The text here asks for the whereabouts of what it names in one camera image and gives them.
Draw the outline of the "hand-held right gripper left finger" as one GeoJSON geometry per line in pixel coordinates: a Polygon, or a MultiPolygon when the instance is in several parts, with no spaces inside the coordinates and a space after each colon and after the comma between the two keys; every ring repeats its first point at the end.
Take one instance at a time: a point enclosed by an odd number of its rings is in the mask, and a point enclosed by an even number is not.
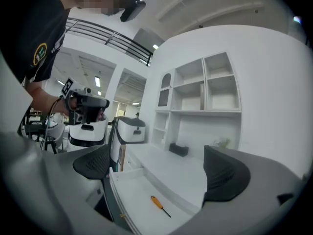
{"type": "Polygon", "coordinates": [[[100,180],[76,172],[73,162],[100,146],[53,154],[16,133],[1,135],[1,176],[22,212],[48,235],[131,235],[95,211],[100,180]]]}

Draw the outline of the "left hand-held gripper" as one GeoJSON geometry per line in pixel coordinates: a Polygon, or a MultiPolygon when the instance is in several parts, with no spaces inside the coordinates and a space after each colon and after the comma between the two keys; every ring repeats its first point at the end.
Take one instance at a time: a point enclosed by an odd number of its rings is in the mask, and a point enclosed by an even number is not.
{"type": "Polygon", "coordinates": [[[68,78],[61,94],[68,110],[69,125],[90,124],[101,121],[110,101],[92,95],[91,89],[84,87],[72,78],[68,78]]]}

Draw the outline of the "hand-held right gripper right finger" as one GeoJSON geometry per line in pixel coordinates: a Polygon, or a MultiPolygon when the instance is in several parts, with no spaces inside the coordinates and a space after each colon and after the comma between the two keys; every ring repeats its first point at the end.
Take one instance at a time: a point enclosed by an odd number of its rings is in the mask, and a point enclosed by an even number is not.
{"type": "Polygon", "coordinates": [[[205,145],[200,210],[171,235],[261,235],[295,202],[303,181],[278,161],[205,145]]]}

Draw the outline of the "orange handled screwdriver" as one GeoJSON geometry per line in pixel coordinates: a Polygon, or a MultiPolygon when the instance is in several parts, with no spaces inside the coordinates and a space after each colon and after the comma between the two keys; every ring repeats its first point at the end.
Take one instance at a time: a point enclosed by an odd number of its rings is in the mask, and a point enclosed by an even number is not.
{"type": "Polygon", "coordinates": [[[171,218],[171,215],[164,209],[163,205],[155,196],[152,195],[151,200],[159,209],[163,210],[171,218]]]}

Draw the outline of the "white drawer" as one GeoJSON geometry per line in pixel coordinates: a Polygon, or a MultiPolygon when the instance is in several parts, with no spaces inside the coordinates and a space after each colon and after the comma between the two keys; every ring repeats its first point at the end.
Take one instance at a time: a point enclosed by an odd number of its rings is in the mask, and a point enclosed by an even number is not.
{"type": "Polygon", "coordinates": [[[124,218],[135,235],[168,235],[189,221],[195,214],[173,200],[144,168],[113,172],[110,186],[124,218]],[[151,200],[155,196],[171,218],[151,200]]]}

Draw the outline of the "person's left forearm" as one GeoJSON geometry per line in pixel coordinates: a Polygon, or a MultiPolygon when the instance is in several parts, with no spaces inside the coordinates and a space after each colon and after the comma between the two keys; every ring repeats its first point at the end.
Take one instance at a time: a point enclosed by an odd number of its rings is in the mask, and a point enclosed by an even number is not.
{"type": "Polygon", "coordinates": [[[41,111],[43,113],[49,113],[50,109],[54,113],[62,113],[68,116],[68,110],[65,107],[65,101],[59,99],[56,96],[48,94],[44,89],[42,89],[42,82],[31,82],[28,80],[25,82],[25,90],[33,98],[31,107],[35,110],[41,111]]]}

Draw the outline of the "person's left hand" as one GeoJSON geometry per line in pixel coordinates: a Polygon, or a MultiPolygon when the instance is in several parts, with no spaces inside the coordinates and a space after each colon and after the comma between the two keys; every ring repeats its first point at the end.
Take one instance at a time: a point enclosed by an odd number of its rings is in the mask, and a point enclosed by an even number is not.
{"type": "MultiPolygon", "coordinates": [[[[72,109],[72,110],[78,110],[79,109],[79,106],[77,105],[77,98],[75,97],[72,97],[70,100],[69,100],[69,108],[72,109]]],[[[104,111],[103,110],[98,110],[97,111],[97,116],[95,118],[94,121],[91,121],[91,122],[99,122],[99,121],[104,121],[106,119],[106,116],[104,114],[104,111]]]]}

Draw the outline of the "grey office chair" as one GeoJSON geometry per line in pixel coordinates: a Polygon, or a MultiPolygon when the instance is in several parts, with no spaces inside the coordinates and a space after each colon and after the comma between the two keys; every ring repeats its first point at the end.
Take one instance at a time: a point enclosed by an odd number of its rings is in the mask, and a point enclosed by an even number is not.
{"type": "Polygon", "coordinates": [[[45,148],[48,149],[50,145],[54,154],[59,153],[59,147],[61,146],[61,151],[63,151],[63,135],[64,135],[65,125],[56,124],[55,126],[48,128],[45,136],[45,148]]]}

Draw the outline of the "flat cardboard box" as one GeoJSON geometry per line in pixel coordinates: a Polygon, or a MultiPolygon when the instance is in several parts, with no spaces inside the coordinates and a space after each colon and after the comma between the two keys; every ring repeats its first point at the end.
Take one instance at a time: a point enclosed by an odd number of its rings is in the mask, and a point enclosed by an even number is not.
{"type": "Polygon", "coordinates": [[[125,152],[126,152],[126,145],[125,144],[122,144],[120,145],[120,148],[119,148],[119,157],[118,157],[118,171],[123,171],[123,168],[124,168],[124,160],[125,160],[125,152]]]}

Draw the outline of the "small green plant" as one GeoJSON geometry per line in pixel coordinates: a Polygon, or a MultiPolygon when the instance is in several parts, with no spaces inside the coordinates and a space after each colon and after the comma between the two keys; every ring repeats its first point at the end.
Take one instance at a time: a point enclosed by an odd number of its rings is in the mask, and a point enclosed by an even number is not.
{"type": "Polygon", "coordinates": [[[221,148],[229,148],[231,145],[231,139],[229,138],[219,138],[214,141],[214,146],[221,148]]]}

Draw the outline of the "black balcony railing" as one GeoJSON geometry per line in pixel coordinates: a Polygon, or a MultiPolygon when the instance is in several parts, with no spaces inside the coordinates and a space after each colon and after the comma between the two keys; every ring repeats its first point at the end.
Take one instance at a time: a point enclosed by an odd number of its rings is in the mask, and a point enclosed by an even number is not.
{"type": "Polygon", "coordinates": [[[68,34],[85,37],[114,48],[147,67],[151,65],[153,56],[151,51],[115,30],[86,20],[69,17],[66,22],[66,31],[68,34]]]}

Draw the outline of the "black tissue box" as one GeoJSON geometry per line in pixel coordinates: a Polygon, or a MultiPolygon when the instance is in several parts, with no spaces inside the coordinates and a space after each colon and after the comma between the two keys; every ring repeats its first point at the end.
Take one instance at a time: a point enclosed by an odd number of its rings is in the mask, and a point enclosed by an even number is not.
{"type": "Polygon", "coordinates": [[[188,155],[189,147],[188,146],[179,146],[176,143],[171,143],[169,145],[169,151],[180,156],[180,157],[185,157],[188,155]]]}

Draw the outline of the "person's black t-shirt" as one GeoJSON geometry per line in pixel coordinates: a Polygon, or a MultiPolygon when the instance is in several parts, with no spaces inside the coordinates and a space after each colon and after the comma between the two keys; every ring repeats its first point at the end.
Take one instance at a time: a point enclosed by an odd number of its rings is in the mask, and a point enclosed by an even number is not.
{"type": "Polygon", "coordinates": [[[51,71],[65,37],[69,10],[60,0],[20,0],[19,15],[0,20],[0,50],[16,79],[41,82],[51,71]]]}

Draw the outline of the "white shelf unit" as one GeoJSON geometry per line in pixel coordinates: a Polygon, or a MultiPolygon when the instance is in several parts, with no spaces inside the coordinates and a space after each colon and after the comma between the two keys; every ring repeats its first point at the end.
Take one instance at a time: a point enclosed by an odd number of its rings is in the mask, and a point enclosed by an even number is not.
{"type": "Polygon", "coordinates": [[[168,150],[171,143],[189,147],[201,158],[205,145],[231,139],[240,145],[242,109],[237,78],[227,52],[171,68],[160,76],[151,143],[168,150]]]}

